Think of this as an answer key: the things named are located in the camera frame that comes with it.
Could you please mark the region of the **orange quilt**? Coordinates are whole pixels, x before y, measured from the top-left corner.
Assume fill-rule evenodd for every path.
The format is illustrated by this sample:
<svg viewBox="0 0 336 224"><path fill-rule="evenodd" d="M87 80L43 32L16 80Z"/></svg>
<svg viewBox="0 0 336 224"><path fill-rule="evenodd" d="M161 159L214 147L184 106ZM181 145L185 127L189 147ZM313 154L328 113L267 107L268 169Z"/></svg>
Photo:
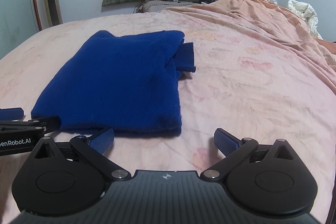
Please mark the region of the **orange quilt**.
<svg viewBox="0 0 336 224"><path fill-rule="evenodd" d="M220 0L208 5L167 8L214 24L232 24L249 37L295 53L335 80L335 58L311 36L309 27L288 9L267 0Z"/></svg>

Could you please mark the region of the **black garment on bed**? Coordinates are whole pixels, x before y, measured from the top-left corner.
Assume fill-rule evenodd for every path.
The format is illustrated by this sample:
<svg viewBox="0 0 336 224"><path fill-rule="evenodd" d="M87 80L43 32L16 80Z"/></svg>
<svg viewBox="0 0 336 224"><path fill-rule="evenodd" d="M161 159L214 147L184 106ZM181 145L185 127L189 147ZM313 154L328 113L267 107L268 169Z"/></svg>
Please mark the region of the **black garment on bed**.
<svg viewBox="0 0 336 224"><path fill-rule="evenodd" d="M198 3L199 4L210 4L216 1L219 1L219 0L199 0Z"/></svg>

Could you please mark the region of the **blue beaded sweater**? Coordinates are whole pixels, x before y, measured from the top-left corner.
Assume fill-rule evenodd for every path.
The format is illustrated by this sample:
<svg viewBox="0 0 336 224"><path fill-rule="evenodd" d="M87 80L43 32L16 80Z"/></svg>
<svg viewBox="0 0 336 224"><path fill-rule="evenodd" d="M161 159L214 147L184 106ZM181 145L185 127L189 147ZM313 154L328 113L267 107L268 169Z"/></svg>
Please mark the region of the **blue beaded sweater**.
<svg viewBox="0 0 336 224"><path fill-rule="evenodd" d="M57 116L61 130L110 127L117 134L178 136L178 81L196 70L180 31L92 35L56 73L31 110Z"/></svg>

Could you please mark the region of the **cream crumpled duvet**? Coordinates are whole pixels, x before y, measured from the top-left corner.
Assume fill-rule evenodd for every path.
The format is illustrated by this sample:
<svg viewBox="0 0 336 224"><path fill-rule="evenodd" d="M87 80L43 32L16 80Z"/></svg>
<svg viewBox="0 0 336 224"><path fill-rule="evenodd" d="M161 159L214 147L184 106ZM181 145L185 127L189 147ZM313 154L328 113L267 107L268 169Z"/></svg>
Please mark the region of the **cream crumpled duvet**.
<svg viewBox="0 0 336 224"><path fill-rule="evenodd" d="M289 0L287 8L304 20L304 22L308 25L313 38L322 39L322 36L317 30L318 15L311 4L296 0Z"/></svg>

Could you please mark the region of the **pink floral bed blanket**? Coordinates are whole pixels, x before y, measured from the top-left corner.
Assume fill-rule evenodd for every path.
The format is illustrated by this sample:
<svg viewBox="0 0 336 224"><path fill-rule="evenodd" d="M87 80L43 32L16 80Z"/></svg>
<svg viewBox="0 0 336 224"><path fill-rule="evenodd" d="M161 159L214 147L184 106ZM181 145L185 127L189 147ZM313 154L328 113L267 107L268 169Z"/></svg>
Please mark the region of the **pink floral bed blanket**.
<svg viewBox="0 0 336 224"><path fill-rule="evenodd" d="M221 158L221 127L260 143L286 139L318 184L312 214L326 221L335 174L335 78L304 51L218 9L165 10L65 23L37 33L1 60L1 108L26 116L56 72L99 30L115 36L184 32L197 70L179 81L182 133L175 138L116 138L106 157L136 169L202 171Z"/></svg>

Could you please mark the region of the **beige patterned pillow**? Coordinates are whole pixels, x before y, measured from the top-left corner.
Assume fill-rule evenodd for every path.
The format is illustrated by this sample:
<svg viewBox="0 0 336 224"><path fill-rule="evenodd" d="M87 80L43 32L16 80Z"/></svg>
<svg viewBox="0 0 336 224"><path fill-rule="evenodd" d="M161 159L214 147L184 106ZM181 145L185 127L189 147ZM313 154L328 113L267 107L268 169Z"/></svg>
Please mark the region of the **beige patterned pillow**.
<svg viewBox="0 0 336 224"><path fill-rule="evenodd" d="M197 4L205 4L205 2L197 0L145 0L135 7L133 13L159 12L169 7L186 7Z"/></svg>

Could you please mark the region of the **frosted glass sliding door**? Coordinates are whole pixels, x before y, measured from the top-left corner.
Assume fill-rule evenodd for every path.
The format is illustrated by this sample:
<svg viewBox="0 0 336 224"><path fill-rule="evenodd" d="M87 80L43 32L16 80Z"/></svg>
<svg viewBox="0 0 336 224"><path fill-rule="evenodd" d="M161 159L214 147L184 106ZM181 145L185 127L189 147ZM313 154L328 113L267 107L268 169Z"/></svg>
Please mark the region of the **frosted glass sliding door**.
<svg viewBox="0 0 336 224"><path fill-rule="evenodd" d="M1 57L41 30L35 0L1 0Z"/></svg>

